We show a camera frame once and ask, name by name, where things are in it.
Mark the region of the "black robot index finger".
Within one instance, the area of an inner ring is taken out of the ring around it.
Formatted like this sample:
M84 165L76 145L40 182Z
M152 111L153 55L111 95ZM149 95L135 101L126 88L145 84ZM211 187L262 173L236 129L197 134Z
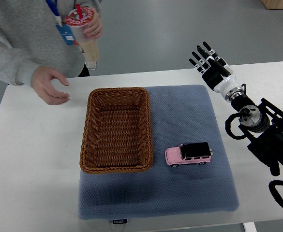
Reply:
M211 46L210 46L207 42L203 41L202 44L203 44L203 46L209 51L209 53L211 54L211 56L212 56L215 60L219 60L219 59L220 59L220 57L218 56L218 54L211 48Z

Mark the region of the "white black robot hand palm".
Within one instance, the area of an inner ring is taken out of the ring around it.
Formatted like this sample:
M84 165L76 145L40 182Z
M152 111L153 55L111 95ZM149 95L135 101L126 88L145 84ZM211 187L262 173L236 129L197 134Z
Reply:
M202 78L209 88L221 94L235 94L236 92L240 92L240 84L237 83L234 72L227 67L230 75L220 75L215 71L214 66L215 63L210 65L209 69L205 69L206 72L202 74Z

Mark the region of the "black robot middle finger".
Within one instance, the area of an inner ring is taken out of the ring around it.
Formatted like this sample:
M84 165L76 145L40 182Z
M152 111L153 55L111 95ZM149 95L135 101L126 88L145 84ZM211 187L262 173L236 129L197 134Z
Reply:
M201 46L197 46L197 51L199 54L206 60L208 63L213 63L215 61L214 57L212 57L208 52L206 52Z

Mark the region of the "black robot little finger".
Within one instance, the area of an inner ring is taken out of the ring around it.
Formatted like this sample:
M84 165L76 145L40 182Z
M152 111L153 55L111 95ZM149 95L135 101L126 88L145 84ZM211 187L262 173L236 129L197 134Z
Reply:
M199 66L192 58L189 58L189 62L195 67L195 69L200 73L204 74L206 70Z

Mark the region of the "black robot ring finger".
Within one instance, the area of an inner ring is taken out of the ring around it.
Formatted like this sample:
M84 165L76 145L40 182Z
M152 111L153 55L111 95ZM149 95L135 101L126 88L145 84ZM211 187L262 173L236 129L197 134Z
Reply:
M203 67L204 69L210 68L210 66L196 52L193 51L192 55L195 57L196 60L199 61L199 66Z

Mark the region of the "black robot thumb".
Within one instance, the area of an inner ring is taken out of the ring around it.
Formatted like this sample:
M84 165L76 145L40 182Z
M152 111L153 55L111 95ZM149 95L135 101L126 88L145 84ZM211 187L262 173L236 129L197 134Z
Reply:
M215 58L215 71L220 75L230 75L230 71L227 69L227 63L223 58Z

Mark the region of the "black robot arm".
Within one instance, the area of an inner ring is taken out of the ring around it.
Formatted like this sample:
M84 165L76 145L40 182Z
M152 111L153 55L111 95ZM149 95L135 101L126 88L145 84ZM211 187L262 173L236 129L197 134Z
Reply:
M189 62L208 87L220 93L236 111L225 121L226 133L235 140L247 138L251 153L269 167L273 176L279 176L279 166L283 166L283 111L266 99L255 104L246 94L246 85L237 83L223 58L206 42L196 48Z

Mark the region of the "person's left hand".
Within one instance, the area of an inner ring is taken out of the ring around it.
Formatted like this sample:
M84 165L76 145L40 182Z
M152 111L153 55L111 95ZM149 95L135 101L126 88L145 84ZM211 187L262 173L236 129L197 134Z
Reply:
M94 16L84 29L84 34L88 38L98 39L102 35L103 25L99 13L94 8L92 8L92 10L94 12Z

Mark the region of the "person's right hand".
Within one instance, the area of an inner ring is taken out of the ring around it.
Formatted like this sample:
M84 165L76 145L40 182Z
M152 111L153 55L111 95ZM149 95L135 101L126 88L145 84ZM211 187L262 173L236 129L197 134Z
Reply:
M62 73L48 66L41 66L34 72L31 86L48 105L60 105L67 102L70 95L56 90L52 85L52 80L59 80L62 85L69 86L67 78Z

